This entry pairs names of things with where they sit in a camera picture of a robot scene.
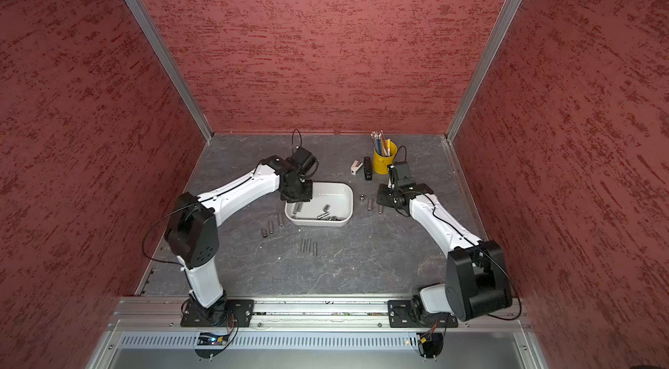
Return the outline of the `white plastic storage box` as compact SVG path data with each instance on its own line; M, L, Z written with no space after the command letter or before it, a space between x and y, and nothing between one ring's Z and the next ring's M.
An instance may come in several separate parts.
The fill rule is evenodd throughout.
M353 201L354 193L347 184L315 182L313 186L313 198L310 202L306 203L315 203L319 206L330 205L332 212L343 217L343 221L294 220L289 217L289 214L297 203L286 203L284 213L288 220L297 225L342 227L345 224L348 224L348 221L350 221L353 216Z

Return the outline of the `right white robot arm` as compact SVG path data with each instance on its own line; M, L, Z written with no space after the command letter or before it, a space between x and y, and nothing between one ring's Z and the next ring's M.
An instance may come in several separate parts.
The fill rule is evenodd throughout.
M421 224L447 259L444 281L419 290L419 314L449 313L465 322L512 306L512 283L502 247L468 231L430 187L381 184L376 203Z

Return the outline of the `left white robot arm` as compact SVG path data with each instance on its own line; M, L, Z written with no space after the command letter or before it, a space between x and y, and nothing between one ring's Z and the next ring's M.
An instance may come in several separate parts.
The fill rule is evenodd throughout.
M224 302L215 256L219 228L239 210L270 193L287 203L308 203L313 198L313 175L319 162L299 147L292 156L262 159L247 174L213 191L195 196L181 194L169 217L165 240L186 274L190 295L209 311Z

